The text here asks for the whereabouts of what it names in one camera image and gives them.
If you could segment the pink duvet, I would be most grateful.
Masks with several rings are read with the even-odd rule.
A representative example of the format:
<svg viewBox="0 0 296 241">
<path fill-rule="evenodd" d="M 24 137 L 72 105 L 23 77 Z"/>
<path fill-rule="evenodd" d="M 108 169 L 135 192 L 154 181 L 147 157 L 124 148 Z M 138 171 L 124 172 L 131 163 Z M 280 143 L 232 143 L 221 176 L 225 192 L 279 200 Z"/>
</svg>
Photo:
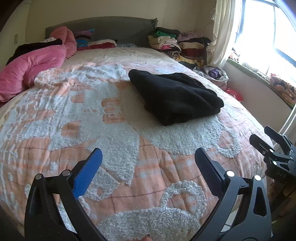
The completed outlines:
<svg viewBox="0 0 296 241">
<path fill-rule="evenodd" d="M 59 68 L 77 52 L 74 34 L 67 27 L 58 27 L 50 37 L 61 39 L 62 45 L 49 46 L 24 54 L 1 70 L 1 105 L 34 86 L 36 76 L 45 70 Z"/>
</svg>

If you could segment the cream wardrobe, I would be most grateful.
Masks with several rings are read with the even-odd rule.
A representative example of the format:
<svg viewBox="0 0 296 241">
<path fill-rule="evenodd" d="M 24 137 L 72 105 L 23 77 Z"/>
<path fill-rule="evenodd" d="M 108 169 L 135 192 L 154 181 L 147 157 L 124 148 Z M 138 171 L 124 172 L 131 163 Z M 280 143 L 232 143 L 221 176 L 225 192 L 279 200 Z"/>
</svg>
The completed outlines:
<svg viewBox="0 0 296 241">
<path fill-rule="evenodd" d="M 1 31 L 1 67 L 13 56 L 16 48 L 25 43 L 28 13 L 13 13 Z"/>
</svg>

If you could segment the black garment on duvet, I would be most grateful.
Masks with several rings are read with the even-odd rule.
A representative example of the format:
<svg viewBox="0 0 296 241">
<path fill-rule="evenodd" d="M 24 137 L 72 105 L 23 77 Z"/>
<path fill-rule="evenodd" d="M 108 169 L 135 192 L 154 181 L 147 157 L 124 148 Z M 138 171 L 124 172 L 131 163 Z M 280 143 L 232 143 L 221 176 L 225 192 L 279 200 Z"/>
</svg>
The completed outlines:
<svg viewBox="0 0 296 241">
<path fill-rule="evenodd" d="M 6 65 L 11 63 L 11 61 L 15 60 L 16 58 L 27 54 L 29 52 L 35 51 L 37 49 L 46 48 L 49 46 L 55 46 L 55 45 L 62 45 L 63 41 L 61 39 L 56 39 L 54 41 L 50 42 L 37 42 L 37 43 L 30 43 L 30 44 L 23 44 L 16 48 L 13 56 L 10 57 L 10 59 L 7 61 Z"/>
</svg>

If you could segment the floral laundry basket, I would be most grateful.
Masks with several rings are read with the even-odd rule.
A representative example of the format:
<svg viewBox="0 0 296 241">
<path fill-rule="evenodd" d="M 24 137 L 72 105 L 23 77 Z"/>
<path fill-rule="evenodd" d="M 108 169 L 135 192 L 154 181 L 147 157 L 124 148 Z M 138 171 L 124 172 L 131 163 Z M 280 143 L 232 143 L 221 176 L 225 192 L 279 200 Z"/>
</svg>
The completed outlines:
<svg viewBox="0 0 296 241">
<path fill-rule="evenodd" d="M 208 79 L 220 89 L 224 91 L 227 89 L 229 77 L 223 69 L 206 65 L 203 67 L 195 67 L 193 71 L 201 77 Z"/>
</svg>

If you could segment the pile of folded clothes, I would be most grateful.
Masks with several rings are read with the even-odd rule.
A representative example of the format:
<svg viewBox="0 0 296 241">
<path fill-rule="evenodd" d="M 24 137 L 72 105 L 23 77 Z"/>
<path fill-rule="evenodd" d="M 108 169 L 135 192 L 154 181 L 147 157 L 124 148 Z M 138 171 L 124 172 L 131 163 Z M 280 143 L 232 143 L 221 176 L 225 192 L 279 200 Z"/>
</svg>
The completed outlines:
<svg viewBox="0 0 296 241">
<path fill-rule="evenodd" d="M 148 36 L 148 40 L 152 49 L 166 54 L 190 69 L 207 64 L 207 47 L 211 40 L 200 32 L 182 33 L 178 30 L 157 27 Z"/>
</svg>

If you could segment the red and white pillow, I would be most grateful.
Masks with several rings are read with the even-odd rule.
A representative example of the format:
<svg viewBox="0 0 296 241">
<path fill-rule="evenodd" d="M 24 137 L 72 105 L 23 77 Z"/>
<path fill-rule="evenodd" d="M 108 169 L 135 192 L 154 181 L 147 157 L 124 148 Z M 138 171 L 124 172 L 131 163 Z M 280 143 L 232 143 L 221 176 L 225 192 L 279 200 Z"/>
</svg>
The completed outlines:
<svg viewBox="0 0 296 241">
<path fill-rule="evenodd" d="M 83 50 L 93 50 L 93 49 L 108 49 L 108 48 L 116 48 L 116 47 L 117 47 L 117 42 L 115 40 L 105 39 L 105 40 L 89 42 L 84 47 L 78 47 L 77 50 L 83 51 Z"/>
</svg>

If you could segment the cream curtain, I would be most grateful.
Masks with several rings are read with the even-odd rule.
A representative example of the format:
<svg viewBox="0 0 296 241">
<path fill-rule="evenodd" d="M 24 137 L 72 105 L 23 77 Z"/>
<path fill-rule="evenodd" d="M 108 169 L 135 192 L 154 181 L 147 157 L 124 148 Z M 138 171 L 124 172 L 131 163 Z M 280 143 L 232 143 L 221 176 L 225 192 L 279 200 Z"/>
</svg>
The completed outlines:
<svg viewBox="0 0 296 241">
<path fill-rule="evenodd" d="M 207 64 L 223 68 L 235 43 L 241 19 L 242 1 L 217 1 L 213 41 L 207 47 Z"/>
</svg>

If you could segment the red plastic bag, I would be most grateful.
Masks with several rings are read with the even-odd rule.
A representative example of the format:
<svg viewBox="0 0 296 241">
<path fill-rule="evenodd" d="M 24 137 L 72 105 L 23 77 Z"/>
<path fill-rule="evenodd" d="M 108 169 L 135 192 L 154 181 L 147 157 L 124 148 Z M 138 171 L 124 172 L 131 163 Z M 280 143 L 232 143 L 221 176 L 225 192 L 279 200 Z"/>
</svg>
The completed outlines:
<svg viewBox="0 0 296 241">
<path fill-rule="evenodd" d="M 232 96 L 233 98 L 235 98 L 237 101 L 239 101 L 239 102 L 243 101 L 243 97 L 238 92 L 236 92 L 235 90 L 227 88 L 225 90 L 225 92 L 227 94 L 229 94 L 230 96 Z"/>
</svg>

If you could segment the grey upholstered headboard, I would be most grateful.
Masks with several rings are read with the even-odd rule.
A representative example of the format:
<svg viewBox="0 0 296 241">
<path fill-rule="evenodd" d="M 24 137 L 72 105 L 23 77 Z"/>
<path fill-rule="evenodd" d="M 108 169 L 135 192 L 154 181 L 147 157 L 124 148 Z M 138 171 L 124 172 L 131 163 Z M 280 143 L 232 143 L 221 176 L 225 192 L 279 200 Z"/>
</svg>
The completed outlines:
<svg viewBox="0 0 296 241">
<path fill-rule="evenodd" d="M 153 35 L 158 19 L 143 19 L 129 16 L 100 16 L 73 20 L 45 28 L 45 37 L 58 27 L 65 26 L 73 33 L 93 29 L 91 41 L 103 39 L 117 40 L 118 44 L 136 44 L 149 47 L 149 35 Z"/>
</svg>

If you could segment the striped colourful pillow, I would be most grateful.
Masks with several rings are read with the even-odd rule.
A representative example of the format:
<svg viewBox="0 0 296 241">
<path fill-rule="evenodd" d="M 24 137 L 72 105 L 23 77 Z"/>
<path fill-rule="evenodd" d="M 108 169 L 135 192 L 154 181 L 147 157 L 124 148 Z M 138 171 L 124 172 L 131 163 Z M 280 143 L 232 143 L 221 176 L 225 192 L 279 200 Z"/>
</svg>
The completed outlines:
<svg viewBox="0 0 296 241">
<path fill-rule="evenodd" d="M 78 48 L 87 47 L 93 32 L 94 32 L 94 29 L 75 32 L 74 38 L 76 40 L 77 47 Z"/>
</svg>

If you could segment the black long-sleeve sweater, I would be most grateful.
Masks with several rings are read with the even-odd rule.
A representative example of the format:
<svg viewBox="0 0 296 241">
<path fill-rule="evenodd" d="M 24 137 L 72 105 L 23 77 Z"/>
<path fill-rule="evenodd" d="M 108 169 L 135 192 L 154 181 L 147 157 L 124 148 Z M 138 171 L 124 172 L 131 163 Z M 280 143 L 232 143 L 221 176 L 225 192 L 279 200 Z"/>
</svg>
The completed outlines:
<svg viewBox="0 0 296 241">
<path fill-rule="evenodd" d="M 144 99 L 145 109 L 164 126 L 218 114 L 223 100 L 184 73 L 152 74 L 132 69 L 128 76 Z"/>
</svg>

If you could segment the peach quilted bedspread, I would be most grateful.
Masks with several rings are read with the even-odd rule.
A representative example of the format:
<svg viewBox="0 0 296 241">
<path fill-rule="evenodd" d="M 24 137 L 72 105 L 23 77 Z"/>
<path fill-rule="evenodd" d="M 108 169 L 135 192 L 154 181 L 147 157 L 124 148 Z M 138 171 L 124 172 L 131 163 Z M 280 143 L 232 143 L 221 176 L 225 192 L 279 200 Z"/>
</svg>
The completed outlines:
<svg viewBox="0 0 296 241">
<path fill-rule="evenodd" d="M 214 116 L 163 126 L 130 83 L 132 69 L 184 73 L 213 90 L 224 107 Z M 148 48 L 76 53 L 41 72 L 33 88 L 1 108 L 1 207 L 23 227 L 36 174 L 56 176 L 95 148 L 102 165 L 81 205 L 108 240 L 189 240 L 214 208 L 195 164 L 203 148 L 224 169 L 264 177 L 249 143 L 271 139 L 236 99 L 168 56 Z"/>
</svg>

